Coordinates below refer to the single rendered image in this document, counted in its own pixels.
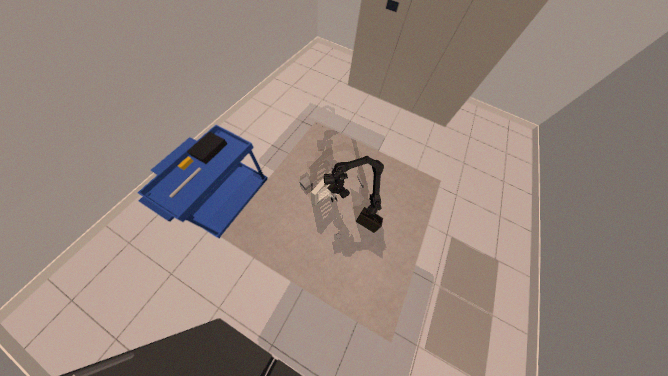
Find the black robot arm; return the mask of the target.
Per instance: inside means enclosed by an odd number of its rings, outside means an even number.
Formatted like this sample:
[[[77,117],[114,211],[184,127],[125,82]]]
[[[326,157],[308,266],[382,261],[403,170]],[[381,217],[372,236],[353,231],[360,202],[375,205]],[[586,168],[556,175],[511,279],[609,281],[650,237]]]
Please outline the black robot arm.
[[[374,160],[370,158],[369,156],[365,156],[356,160],[352,160],[349,162],[339,162],[336,163],[334,166],[334,169],[332,170],[331,174],[324,174],[324,184],[330,184],[327,188],[329,191],[331,191],[333,194],[338,192],[339,186],[337,186],[334,182],[337,184],[342,184],[344,182],[344,179],[347,179],[347,172],[351,168],[355,168],[364,164],[370,164],[372,166],[372,170],[374,173],[374,178],[373,178],[373,193],[370,194],[370,203],[371,205],[368,206],[367,212],[369,215],[375,217],[375,214],[377,211],[381,210],[381,197],[380,197],[380,179],[381,179],[381,174],[384,169],[384,164],[381,163],[379,160]]]

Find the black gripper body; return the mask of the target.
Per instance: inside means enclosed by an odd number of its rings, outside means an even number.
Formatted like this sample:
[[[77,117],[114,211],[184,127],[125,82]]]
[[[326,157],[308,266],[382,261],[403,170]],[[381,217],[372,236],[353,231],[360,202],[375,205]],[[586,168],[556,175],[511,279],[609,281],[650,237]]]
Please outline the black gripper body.
[[[341,196],[342,198],[345,198],[345,197],[347,197],[347,196],[350,194],[350,192],[349,192],[347,189],[345,189],[345,188],[343,187],[343,186],[344,186],[343,183],[345,183],[345,181],[344,181],[342,184],[337,184],[336,182],[334,182],[334,183],[335,183],[337,186],[339,186],[340,196]]]

